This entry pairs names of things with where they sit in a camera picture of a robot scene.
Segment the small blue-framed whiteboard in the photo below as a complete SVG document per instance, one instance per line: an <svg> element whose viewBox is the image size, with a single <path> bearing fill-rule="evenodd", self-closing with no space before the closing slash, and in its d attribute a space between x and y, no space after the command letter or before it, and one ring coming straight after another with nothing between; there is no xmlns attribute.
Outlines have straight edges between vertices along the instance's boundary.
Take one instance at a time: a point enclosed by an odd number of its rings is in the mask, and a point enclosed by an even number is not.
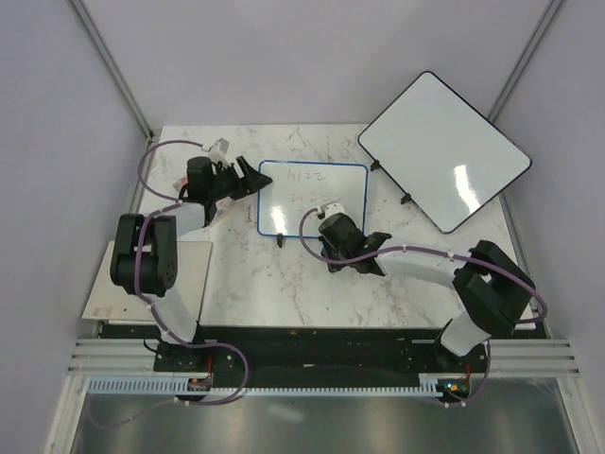
<svg viewBox="0 0 605 454"><path fill-rule="evenodd" d="M369 170L362 164L264 160L258 171L272 183L258 193L257 231L261 236L299 234L304 213L330 202L343 206L365 229Z"/></svg>

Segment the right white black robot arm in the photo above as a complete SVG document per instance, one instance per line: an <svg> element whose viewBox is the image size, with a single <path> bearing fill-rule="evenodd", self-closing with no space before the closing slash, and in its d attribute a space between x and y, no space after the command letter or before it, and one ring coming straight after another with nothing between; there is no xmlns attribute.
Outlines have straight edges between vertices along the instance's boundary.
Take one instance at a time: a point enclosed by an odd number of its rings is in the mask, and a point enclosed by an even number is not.
<svg viewBox="0 0 605 454"><path fill-rule="evenodd" d="M479 241L466 253L452 253L422 245L405 244L387 233L368 236L341 210L319 214L321 259L331 272L349 267L360 274L404 276L453 290L463 311L441 330L433 360L451 373L467 355L493 337L508 337L536 296L529 277L495 243Z"/></svg>

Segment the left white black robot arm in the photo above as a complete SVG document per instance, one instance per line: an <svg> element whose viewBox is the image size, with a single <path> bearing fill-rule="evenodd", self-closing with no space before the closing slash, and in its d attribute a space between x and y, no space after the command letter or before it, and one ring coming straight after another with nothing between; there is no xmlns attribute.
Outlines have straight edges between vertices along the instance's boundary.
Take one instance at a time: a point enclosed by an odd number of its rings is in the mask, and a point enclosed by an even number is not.
<svg viewBox="0 0 605 454"><path fill-rule="evenodd" d="M148 215L124 214L117 224L110 264L112 283L137 296L160 330L163 341L178 344L174 359L187 372L207 361L207 349L197 343L199 323L175 289L178 277L178 239L208 227L217 205L238 201L273 183L239 156L224 166L209 157L187 162L186 182L179 196Z"/></svg>

